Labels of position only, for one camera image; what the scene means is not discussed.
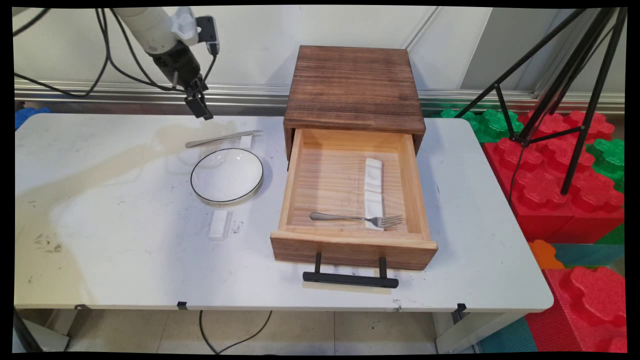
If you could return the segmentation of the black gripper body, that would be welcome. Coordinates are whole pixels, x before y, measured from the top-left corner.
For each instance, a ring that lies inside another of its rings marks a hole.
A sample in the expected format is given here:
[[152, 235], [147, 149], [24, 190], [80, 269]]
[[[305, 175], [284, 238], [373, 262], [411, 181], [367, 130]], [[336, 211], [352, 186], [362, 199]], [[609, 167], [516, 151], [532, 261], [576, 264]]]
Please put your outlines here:
[[161, 54], [150, 55], [153, 63], [171, 82], [187, 93], [205, 92], [208, 86], [201, 74], [201, 65], [190, 48], [182, 42]]

